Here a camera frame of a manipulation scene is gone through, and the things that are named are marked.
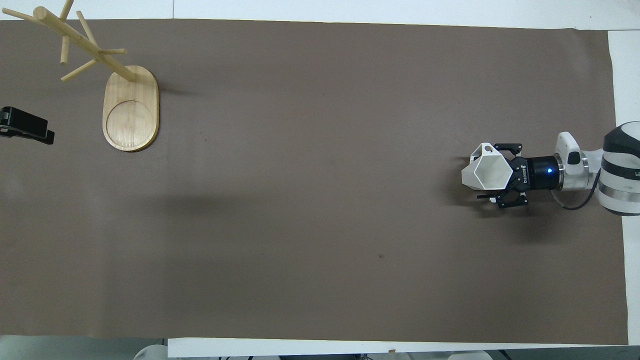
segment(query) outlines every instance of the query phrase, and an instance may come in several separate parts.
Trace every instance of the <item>black cable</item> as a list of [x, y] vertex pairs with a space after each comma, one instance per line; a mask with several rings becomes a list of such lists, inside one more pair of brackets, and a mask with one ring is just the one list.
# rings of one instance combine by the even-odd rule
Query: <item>black cable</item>
[[596, 187], [598, 186], [598, 180], [600, 180], [600, 171], [598, 170], [598, 173], [596, 174], [595, 179], [593, 180], [593, 186], [591, 187], [591, 191], [589, 192], [589, 196], [587, 196], [587, 199], [580, 205], [575, 206], [573, 208], [570, 208], [568, 206], [565, 206], [562, 202], [560, 202], [560, 200], [558, 200], [558, 198], [556, 197], [556, 193], [553, 192], [553, 190], [551, 191], [551, 195], [554, 197], [554, 199], [556, 200], [556, 202], [558, 204], [560, 204], [560, 206], [562, 206], [563, 209], [565, 210], [578, 210], [578, 209], [582, 209], [583, 206], [585, 206], [589, 200], [591, 200], [591, 197], [593, 196], [593, 193], [596, 191]]
[[507, 359], [507, 360], [513, 360], [513, 359], [511, 358], [511, 356], [509, 356], [509, 354], [507, 354], [507, 352], [506, 352], [506, 351], [504, 351], [504, 350], [498, 350], [498, 351], [499, 351], [499, 352], [504, 356], [504, 358], [505, 358], [505, 359]]

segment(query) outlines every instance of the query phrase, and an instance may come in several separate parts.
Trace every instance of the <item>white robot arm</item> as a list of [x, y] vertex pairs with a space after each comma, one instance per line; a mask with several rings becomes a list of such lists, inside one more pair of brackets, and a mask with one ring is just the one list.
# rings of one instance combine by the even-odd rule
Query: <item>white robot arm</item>
[[[462, 170], [462, 183], [474, 190], [495, 190], [478, 198], [500, 208], [528, 204], [530, 190], [591, 189], [587, 201], [596, 192], [601, 205], [612, 213], [640, 215], [640, 122], [616, 127], [605, 136], [603, 149], [595, 151], [581, 150], [568, 132], [558, 134], [551, 156], [525, 158], [521, 150], [519, 143], [482, 143]], [[500, 151], [515, 157], [508, 160]], [[518, 195], [508, 200], [512, 192]], [[585, 203], [563, 207], [574, 210]]]

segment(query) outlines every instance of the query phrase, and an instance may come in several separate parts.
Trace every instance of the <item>brown mat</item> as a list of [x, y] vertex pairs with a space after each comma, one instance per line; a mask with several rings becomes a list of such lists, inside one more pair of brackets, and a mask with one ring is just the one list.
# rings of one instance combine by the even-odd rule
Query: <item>brown mat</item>
[[[92, 21], [158, 78], [147, 150], [101, 129], [110, 71], [0, 22], [0, 332], [627, 343], [620, 218], [460, 183], [483, 141], [585, 149], [614, 127], [600, 31]], [[77, 22], [72, 25], [79, 28]]]

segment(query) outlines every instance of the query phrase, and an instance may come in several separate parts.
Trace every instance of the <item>wooden stand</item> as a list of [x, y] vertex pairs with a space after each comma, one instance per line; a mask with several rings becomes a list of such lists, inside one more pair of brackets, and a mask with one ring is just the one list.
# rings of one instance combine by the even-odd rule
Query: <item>wooden stand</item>
[[86, 37], [69, 26], [67, 15], [73, 0], [67, 0], [60, 17], [39, 6], [33, 10], [33, 16], [3, 8], [3, 13], [20, 19], [48, 26], [62, 35], [60, 63], [68, 62], [69, 42], [86, 51], [93, 57], [89, 62], [61, 78], [68, 81], [97, 63], [103, 63], [114, 74], [107, 82], [102, 109], [102, 132], [107, 141], [122, 151], [140, 151], [149, 146], [158, 132], [160, 108], [159, 91], [156, 78], [147, 69], [139, 66], [124, 66], [111, 54], [125, 54], [125, 49], [101, 49], [96, 43], [82, 12], [77, 16], [84, 28]]

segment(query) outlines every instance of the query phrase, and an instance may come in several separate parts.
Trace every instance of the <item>oval wooden base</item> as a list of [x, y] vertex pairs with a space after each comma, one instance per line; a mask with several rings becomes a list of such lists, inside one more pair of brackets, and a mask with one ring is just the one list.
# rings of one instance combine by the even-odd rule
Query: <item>oval wooden base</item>
[[102, 132], [118, 150], [140, 151], [156, 138], [160, 124], [156, 78], [140, 66], [127, 66], [136, 75], [127, 81], [113, 73], [107, 81], [102, 109]]

